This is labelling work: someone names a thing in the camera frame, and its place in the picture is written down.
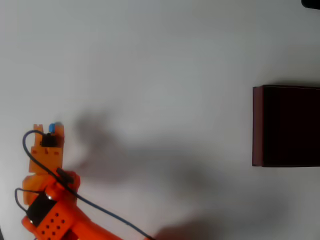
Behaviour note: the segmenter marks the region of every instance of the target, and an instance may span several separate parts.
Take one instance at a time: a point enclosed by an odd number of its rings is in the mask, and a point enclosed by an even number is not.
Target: black object
[[[33,191],[33,190],[26,190],[20,187],[17,187],[14,190],[14,199],[15,199],[15,203],[18,205],[19,208],[21,208],[21,210],[23,210],[25,213],[27,213],[27,210],[20,204],[19,199],[18,199],[18,191],[22,191],[22,192],[28,192],[28,193],[34,193],[34,194],[41,194],[43,193],[43,191]]]
[[[56,136],[51,135],[50,133],[42,135],[42,141],[40,143],[42,147],[55,148],[58,146]]]
[[[320,166],[320,88],[253,88],[252,165]]]
[[[47,216],[57,202],[49,199],[45,193],[40,193],[26,211],[26,215],[36,227]]]
[[[66,173],[62,168],[58,167],[56,170],[56,173],[59,174],[59,176],[62,178],[62,180],[66,184],[73,184],[75,180],[72,176],[70,176],[68,173]]]
[[[5,240],[4,236],[2,235],[1,229],[0,229],[0,240]]]
[[[302,0],[302,5],[309,9],[320,9],[320,0]]]

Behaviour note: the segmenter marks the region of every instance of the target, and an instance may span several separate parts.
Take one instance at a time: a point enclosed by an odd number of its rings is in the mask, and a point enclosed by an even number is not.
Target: black cable
[[[110,215],[111,217],[114,217],[115,219],[118,219],[119,221],[123,222],[124,224],[130,226],[131,228],[133,228],[134,230],[136,230],[138,233],[140,233],[141,235],[143,235],[144,237],[150,239],[150,240],[155,240],[153,237],[149,236],[147,233],[145,233],[144,231],[142,231],[140,228],[138,228],[137,226],[133,225],[131,222],[125,220],[124,218],[114,214],[111,211],[108,211],[106,209],[104,209],[101,206],[98,206],[97,204],[87,200],[86,198],[84,198],[83,196],[79,195],[76,191],[72,190],[68,184],[66,184],[65,182],[63,182],[57,175],[55,175],[49,168],[47,168],[46,166],[44,166],[41,162],[39,162],[37,159],[35,159],[31,153],[29,152],[28,148],[27,148],[27,144],[26,144],[26,139],[30,134],[41,134],[42,136],[46,135],[45,133],[43,133],[42,131],[39,130],[30,130],[27,131],[23,138],[22,138],[22,146],[23,149],[25,151],[25,153],[28,155],[28,157],[35,163],[37,164],[40,168],[42,168],[43,170],[45,170],[49,175],[51,175],[52,177],[55,178],[55,180],[60,183],[66,190],[68,190],[72,195],[74,195],[76,198],[80,199],[81,201],[85,202],[86,204],[94,207],[95,209],[98,209],[102,212],[104,212],[105,214]]]
[[[27,212],[27,210],[20,204],[19,199],[18,199],[18,191],[22,191],[22,192],[29,192],[29,193],[35,193],[35,194],[39,194],[42,193],[42,191],[32,191],[32,190],[25,190],[22,189],[20,187],[16,188],[14,190],[14,198],[15,198],[15,202],[16,204],[19,206],[19,208],[21,208],[23,211]]]

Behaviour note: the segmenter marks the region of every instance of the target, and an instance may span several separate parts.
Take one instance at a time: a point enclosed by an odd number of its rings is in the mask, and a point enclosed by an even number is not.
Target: dark red box
[[[320,166],[320,88],[253,88],[252,165]]]

